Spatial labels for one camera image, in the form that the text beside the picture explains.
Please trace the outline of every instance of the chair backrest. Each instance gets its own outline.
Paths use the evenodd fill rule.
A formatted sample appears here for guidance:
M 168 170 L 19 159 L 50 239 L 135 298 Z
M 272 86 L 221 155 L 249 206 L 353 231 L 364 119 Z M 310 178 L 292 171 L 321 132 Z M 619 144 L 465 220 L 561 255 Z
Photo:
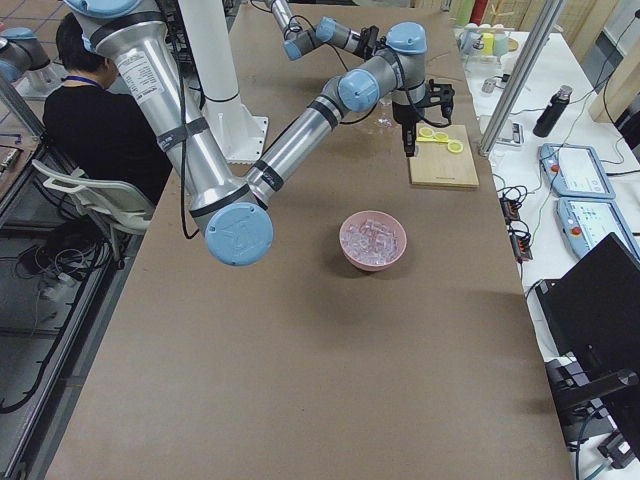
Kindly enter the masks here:
M 36 170 L 48 177 L 44 186 L 70 195 L 81 213 L 86 210 L 99 212 L 124 232 L 141 235 L 147 230 L 155 207 L 130 183 L 86 178 L 79 168 L 67 175 L 38 160 L 32 163 Z

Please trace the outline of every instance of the pink bowl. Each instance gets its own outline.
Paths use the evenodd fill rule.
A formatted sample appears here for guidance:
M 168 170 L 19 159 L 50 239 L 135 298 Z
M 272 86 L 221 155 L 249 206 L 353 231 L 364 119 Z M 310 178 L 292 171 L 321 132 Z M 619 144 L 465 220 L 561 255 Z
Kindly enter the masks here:
M 366 237 L 364 239 L 365 243 L 370 238 L 375 238 L 376 240 L 371 240 L 375 242 L 378 241 L 377 238 L 380 238 L 382 241 L 389 240 L 395 243 L 395 248 L 392 250 L 394 253 L 390 256 L 390 260 L 377 258 L 374 261 L 372 256 L 375 256 L 375 254 L 366 254 L 364 250 L 358 247 L 349 247 L 346 237 L 353 235 L 354 232 L 358 234 L 363 231 L 367 234 L 364 235 Z M 377 237 L 376 232 L 380 232 L 382 237 Z M 404 228 L 402 228 L 402 225 L 400 225 L 400 222 L 391 215 L 374 210 L 365 210 L 354 213 L 344 221 L 340 227 L 339 241 L 342 253 L 344 253 L 344 256 L 347 257 L 347 260 L 349 260 L 352 265 L 366 272 L 377 272 L 389 268 L 402 256 L 407 247 L 407 234 Z

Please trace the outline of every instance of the black hair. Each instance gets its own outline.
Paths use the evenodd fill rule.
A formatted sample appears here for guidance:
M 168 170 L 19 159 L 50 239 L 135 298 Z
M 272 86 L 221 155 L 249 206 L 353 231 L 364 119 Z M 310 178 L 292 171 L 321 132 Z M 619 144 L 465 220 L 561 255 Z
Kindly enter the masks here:
M 104 57 L 89 52 L 82 41 L 82 27 L 73 16 L 64 16 L 56 32 L 56 46 L 62 65 L 67 70 L 96 72 L 104 65 Z

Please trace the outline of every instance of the blue joint cap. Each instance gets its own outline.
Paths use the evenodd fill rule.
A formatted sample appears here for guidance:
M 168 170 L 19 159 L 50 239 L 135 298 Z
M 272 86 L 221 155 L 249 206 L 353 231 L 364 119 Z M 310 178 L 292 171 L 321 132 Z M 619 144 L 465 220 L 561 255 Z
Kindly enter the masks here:
M 140 0 L 64 0 L 72 10 L 92 18 L 118 18 L 131 12 Z
M 96 53 L 96 49 L 93 48 L 93 45 L 91 45 L 91 40 L 89 40 L 84 35 L 82 35 L 82 44 L 84 45 L 84 49 L 87 52 Z
M 370 72 L 356 68 L 340 79 L 338 95 L 352 112 L 364 112 L 380 100 L 380 85 Z
M 419 55 L 427 51 L 427 34 L 419 23 L 399 23 L 389 30 L 387 45 L 398 53 Z
M 241 267 L 257 262 L 271 248 L 273 225 L 258 205 L 236 202 L 211 217 L 204 238 L 214 257 Z
M 18 81 L 22 76 L 22 72 L 18 70 L 15 65 L 0 60 L 0 75 L 2 75 L 7 82 L 13 83 Z
M 7 28 L 2 32 L 2 36 L 7 40 L 33 40 L 36 34 L 26 27 Z
M 316 27 L 316 37 L 321 42 L 328 42 L 336 33 L 336 21 L 333 18 L 322 17 L 320 23 Z
M 284 41 L 284 51 L 287 57 L 289 57 L 289 60 L 297 60 L 302 57 L 302 52 L 292 40 Z

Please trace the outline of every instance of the black bottle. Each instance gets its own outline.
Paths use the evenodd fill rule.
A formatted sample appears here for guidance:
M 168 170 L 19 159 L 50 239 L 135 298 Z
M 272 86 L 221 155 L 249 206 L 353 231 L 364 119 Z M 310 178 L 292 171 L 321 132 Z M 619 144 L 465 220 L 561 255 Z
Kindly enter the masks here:
M 536 122 L 536 126 L 533 129 L 533 134 L 537 137 L 546 137 L 551 132 L 551 129 L 555 126 L 556 122 L 564 112 L 564 109 L 569 105 L 571 93 L 573 89 L 568 85 L 562 85 L 558 93 L 556 93 L 547 108 L 544 109 L 540 118 Z

